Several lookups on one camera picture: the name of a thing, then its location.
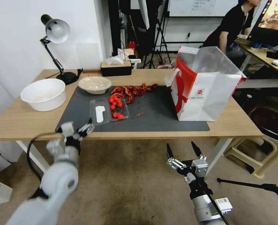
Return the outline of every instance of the whiteboard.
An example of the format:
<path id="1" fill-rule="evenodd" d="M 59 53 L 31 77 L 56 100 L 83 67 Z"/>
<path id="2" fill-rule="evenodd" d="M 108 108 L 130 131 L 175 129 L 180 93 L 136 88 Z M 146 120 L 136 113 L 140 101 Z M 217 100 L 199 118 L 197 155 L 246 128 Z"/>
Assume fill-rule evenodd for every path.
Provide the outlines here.
<path id="1" fill-rule="evenodd" d="M 223 17 L 238 0 L 170 0 L 170 17 Z"/>

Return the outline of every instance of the black desk mat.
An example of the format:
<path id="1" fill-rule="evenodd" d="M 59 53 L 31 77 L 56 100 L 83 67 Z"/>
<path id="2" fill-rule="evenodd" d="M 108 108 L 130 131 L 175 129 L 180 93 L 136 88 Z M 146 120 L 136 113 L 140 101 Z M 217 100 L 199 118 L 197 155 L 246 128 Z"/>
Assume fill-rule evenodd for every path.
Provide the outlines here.
<path id="1" fill-rule="evenodd" d="M 90 118 L 90 101 L 107 97 L 114 87 L 105 94 L 90 94 L 77 87 L 56 127 L 73 121 L 77 128 L 86 124 Z M 142 131 L 209 131 L 206 122 L 177 121 L 175 106 L 166 86 L 158 86 L 155 91 L 147 91 L 128 104 L 128 119 L 96 126 L 95 132 L 142 132 Z"/>

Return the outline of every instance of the black t-shirt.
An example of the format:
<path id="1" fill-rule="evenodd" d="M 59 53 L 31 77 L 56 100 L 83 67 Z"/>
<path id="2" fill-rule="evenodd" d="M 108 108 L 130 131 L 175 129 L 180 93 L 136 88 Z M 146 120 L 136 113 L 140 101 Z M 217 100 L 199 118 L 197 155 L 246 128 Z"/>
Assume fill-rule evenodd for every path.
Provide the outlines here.
<path id="1" fill-rule="evenodd" d="M 233 7 L 222 19 L 217 29 L 208 36 L 203 47 L 219 47 L 219 36 L 222 31 L 228 32 L 226 48 L 229 48 L 242 29 L 251 27 L 251 21 L 254 15 L 254 8 L 248 12 L 247 18 L 241 9 L 241 5 Z"/>

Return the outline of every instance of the lamp base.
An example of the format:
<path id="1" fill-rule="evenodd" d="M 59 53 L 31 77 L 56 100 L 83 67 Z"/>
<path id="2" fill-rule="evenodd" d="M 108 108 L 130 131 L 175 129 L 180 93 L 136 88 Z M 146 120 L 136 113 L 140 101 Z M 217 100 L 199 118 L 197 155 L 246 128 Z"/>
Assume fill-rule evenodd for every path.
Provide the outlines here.
<path id="1" fill-rule="evenodd" d="M 57 79 L 62 80 L 65 82 L 66 85 L 74 83 L 78 80 L 78 77 L 75 73 L 72 72 L 65 72 L 64 75 L 60 74 L 57 76 Z"/>

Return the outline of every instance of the gray carpet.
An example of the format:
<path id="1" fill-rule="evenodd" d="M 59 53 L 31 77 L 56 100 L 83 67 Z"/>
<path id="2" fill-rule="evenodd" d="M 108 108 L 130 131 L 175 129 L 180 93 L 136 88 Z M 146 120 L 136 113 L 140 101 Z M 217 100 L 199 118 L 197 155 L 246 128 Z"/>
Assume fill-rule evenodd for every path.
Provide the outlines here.
<path id="1" fill-rule="evenodd" d="M 77 191 L 62 207 L 58 224 L 197 224 L 189 187 L 166 165 L 166 143 L 180 160 L 196 158 L 191 140 L 86 141 L 79 160 Z M 209 155 L 216 139 L 194 140 Z M 48 159 L 46 142 L 36 146 Z M 222 157 L 208 176 L 215 198 L 228 197 L 234 209 L 230 224 L 278 224 L 278 197 L 249 187 L 217 183 L 216 178 L 278 184 L 278 165 L 257 179 Z M 0 173 L 0 181 L 13 187 L 11 200 L 0 205 L 0 224 L 28 198 L 39 182 L 23 153 Z"/>

